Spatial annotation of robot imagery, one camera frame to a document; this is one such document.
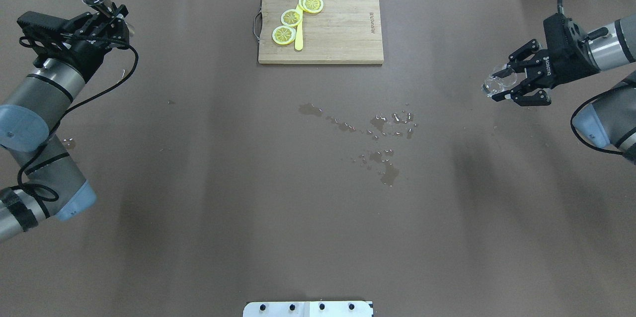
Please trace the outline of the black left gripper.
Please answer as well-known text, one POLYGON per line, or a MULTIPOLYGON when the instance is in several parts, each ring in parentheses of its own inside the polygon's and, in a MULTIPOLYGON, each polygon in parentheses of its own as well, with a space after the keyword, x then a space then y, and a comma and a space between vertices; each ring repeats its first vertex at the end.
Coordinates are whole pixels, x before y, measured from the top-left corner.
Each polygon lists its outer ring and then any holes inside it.
POLYGON ((126 47, 130 30, 126 22, 129 9, 113 4, 111 12, 84 12, 71 19, 27 11, 17 19, 25 48, 32 48, 37 58, 34 66, 42 68, 48 59, 67 64, 82 77, 92 77, 104 62, 107 49, 126 47), (80 36, 87 34, 87 39, 80 36))

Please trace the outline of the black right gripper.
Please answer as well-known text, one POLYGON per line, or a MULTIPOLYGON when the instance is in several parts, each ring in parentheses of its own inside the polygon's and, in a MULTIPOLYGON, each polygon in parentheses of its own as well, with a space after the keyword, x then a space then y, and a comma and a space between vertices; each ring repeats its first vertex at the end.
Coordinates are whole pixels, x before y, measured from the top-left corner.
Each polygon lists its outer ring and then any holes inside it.
POLYGON ((555 13, 543 21, 543 28, 545 47, 531 39, 510 54, 506 64, 507 76, 525 73, 532 78, 492 95, 492 100, 510 100, 522 107, 548 106, 552 103, 548 89, 600 72, 584 41, 587 33, 574 20, 555 13))

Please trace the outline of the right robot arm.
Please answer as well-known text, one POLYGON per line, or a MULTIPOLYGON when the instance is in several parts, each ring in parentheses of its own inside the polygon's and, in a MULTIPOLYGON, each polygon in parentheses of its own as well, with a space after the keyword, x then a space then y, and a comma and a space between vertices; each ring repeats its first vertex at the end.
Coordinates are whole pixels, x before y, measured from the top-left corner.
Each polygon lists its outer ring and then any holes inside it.
MULTIPOLYGON (((547 106, 552 89, 635 64, 634 14, 586 31, 557 13, 544 20, 543 28, 545 46, 531 39, 484 80, 483 91, 490 99, 547 106)), ((634 163, 635 97, 635 74, 630 73, 582 102, 569 120, 571 131, 590 149, 634 163)))

